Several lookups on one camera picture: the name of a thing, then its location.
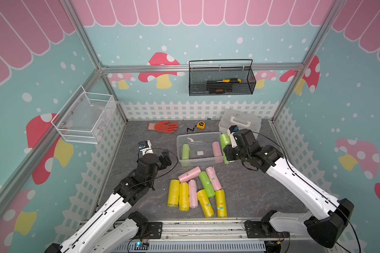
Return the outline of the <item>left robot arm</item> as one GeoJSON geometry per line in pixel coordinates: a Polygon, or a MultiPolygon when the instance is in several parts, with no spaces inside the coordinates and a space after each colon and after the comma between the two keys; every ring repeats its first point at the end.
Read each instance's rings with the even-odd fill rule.
{"type": "Polygon", "coordinates": [[[120,181],[103,206],[64,242],[52,243],[45,250],[47,253],[110,253],[122,243],[148,234],[148,219],[138,211],[115,226],[121,216],[153,189],[160,170],[175,167],[171,161],[174,153],[166,149],[162,149],[159,156],[152,148],[142,153],[137,168],[120,181]]]}

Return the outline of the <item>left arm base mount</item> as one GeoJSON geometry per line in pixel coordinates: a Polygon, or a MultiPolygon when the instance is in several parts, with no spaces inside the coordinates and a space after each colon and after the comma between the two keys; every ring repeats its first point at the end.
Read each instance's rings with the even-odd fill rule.
{"type": "Polygon", "coordinates": [[[144,215],[136,211],[128,216],[136,224],[138,231],[134,239],[161,239],[162,222],[149,221],[144,215]]]}

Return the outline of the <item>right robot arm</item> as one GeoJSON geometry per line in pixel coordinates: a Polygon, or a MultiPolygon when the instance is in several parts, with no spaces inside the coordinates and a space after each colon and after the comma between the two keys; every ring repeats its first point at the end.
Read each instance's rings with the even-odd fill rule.
{"type": "Polygon", "coordinates": [[[333,248],[351,225],[354,204],[322,190],[292,166],[280,145],[274,142],[261,146],[255,134],[249,129],[231,126],[228,129],[231,143],[223,148],[226,159],[239,160],[248,170],[261,171],[277,180],[308,209],[300,214],[271,210],[261,219],[261,224],[277,233],[308,235],[321,246],[333,248]]]}

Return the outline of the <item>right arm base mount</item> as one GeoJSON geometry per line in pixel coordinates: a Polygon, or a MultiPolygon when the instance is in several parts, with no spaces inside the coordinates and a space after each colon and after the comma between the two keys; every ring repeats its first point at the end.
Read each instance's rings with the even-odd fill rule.
{"type": "Polygon", "coordinates": [[[276,213],[276,210],[270,210],[260,221],[246,220],[244,226],[248,238],[278,238],[283,241],[290,237],[289,232],[278,232],[270,224],[270,218],[276,213]]]}

